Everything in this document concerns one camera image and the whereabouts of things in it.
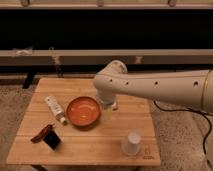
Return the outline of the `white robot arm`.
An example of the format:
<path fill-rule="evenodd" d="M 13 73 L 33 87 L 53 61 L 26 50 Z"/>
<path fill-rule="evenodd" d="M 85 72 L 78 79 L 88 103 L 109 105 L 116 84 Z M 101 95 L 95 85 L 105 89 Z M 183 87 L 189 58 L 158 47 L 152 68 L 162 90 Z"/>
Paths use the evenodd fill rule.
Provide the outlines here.
<path fill-rule="evenodd" d="M 123 62 L 114 60 L 94 76 L 93 84 L 104 105 L 125 94 L 213 113 L 213 70 L 129 74 Z"/>

